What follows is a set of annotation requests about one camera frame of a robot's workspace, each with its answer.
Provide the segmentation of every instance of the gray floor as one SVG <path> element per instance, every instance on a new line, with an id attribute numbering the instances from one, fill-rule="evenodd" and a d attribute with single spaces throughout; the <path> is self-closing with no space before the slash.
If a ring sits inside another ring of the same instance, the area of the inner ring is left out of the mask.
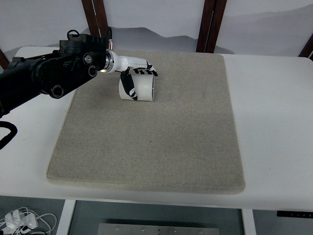
<path id="1" fill-rule="evenodd" d="M 57 226 L 59 224 L 59 219 L 61 217 L 61 213 L 64 206 L 64 200 L 56 200 L 56 199 L 42 199 L 42 198 L 27 198 L 27 197 L 8 197 L 8 196 L 0 196 L 0 219 L 4 218 L 7 213 L 10 211 L 16 210 L 21 207 L 27 207 L 28 209 L 33 210 L 38 215 L 42 215 L 45 213 L 54 214 L 58 221 Z M 44 216 L 43 219 L 50 225 L 54 225 L 54 218 L 50 215 Z M 37 228 L 48 231 L 48 227 L 38 220 L 39 225 Z M 56 228 L 51 232 L 51 235 L 55 235 L 57 231 Z"/>
<path id="2" fill-rule="evenodd" d="M 243 235 L 241 210 L 77 201 L 69 235 L 97 235 L 100 223 L 219 228 Z"/>

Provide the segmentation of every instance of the black cable loop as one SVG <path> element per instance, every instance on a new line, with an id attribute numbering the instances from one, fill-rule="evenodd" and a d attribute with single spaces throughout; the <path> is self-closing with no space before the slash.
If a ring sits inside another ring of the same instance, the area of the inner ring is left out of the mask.
<path id="1" fill-rule="evenodd" d="M 5 137 L 0 140 L 0 149 L 3 149 L 17 134 L 18 129 L 15 125 L 7 122 L 7 121 L 0 121 L 0 127 L 4 127 L 9 129 L 11 132 L 6 135 Z"/>
<path id="2" fill-rule="evenodd" d="M 67 32 L 67 39 L 68 39 L 68 40 L 70 40 L 70 39 L 69 39 L 69 34 L 70 34 L 71 32 L 75 32 L 75 33 L 77 34 L 77 37 L 79 37 L 79 35 L 80 35 L 77 30 L 72 29 L 72 30 L 70 30 L 69 32 Z"/>

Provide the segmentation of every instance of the white robotic hand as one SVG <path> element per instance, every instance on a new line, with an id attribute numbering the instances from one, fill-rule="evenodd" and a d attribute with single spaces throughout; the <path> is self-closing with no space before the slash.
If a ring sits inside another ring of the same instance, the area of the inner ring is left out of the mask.
<path id="1" fill-rule="evenodd" d="M 155 68 L 150 65 L 145 59 L 129 56 L 119 56 L 112 50 L 107 50 L 106 65 L 101 72 L 121 72 L 121 82 L 123 84 L 125 93 L 128 94 L 133 100 L 138 100 L 135 92 L 134 82 L 129 70 L 134 70 L 135 73 L 153 74 L 157 76 Z"/>
<path id="2" fill-rule="evenodd" d="M 155 68 L 150 65 L 145 59 L 129 56 L 119 56 L 112 50 L 107 50 L 106 65 L 101 72 L 124 72 L 126 70 L 134 70 L 135 73 L 153 74 L 157 76 Z"/>

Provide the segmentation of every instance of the black cable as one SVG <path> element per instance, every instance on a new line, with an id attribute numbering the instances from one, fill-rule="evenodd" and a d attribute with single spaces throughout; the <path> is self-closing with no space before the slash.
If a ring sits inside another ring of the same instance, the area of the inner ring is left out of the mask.
<path id="1" fill-rule="evenodd" d="M 31 228 L 29 228 L 30 230 L 32 230 L 32 231 L 40 231 L 40 232 L 44 232 L 45 233 L 45 235 L 47 235 L 47 233 L 46 233 L 46 231 L 45 230 L 43 230 L 43 229 L 31 229 Z"/>
<path id="2" fill-rule="evenodd" d="M 0 121 L 0 127 L 4 127 L 9 129 L 11 132 L 6 135 L 5 137 L 0 140 L 0 149 L 3 149 L 17 134 L 18 129 L 15 125 L 7 122 L 7 121 Z"/>

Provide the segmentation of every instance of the metal plate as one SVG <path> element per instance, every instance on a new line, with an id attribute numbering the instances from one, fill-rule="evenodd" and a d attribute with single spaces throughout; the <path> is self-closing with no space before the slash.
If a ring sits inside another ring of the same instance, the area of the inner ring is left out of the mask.
<path id="1" fill-rule="evenodd" d="M 99 224 L 98 235 L 220 235 L 220 229 L 133 224 Z"/>

